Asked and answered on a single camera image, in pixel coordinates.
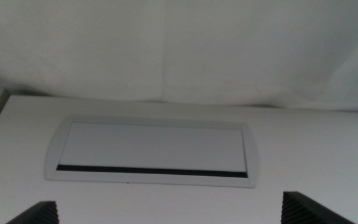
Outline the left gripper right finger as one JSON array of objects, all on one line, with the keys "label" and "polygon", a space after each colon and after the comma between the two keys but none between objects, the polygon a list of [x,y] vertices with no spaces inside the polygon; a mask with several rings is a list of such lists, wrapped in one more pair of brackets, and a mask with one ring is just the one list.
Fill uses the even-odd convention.
[{"label": "left gripper right finger", "polygon": [[283,192],[281,224],[354,224],[300,192]]}]

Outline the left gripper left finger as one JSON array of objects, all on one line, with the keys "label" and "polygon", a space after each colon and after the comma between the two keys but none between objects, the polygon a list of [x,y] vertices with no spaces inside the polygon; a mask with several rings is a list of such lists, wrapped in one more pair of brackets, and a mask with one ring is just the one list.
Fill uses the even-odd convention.
[{"label": "left gripper left finger", "polygon": [[59,224],[56,201],[42,201],[31,206],[7,224]]}]

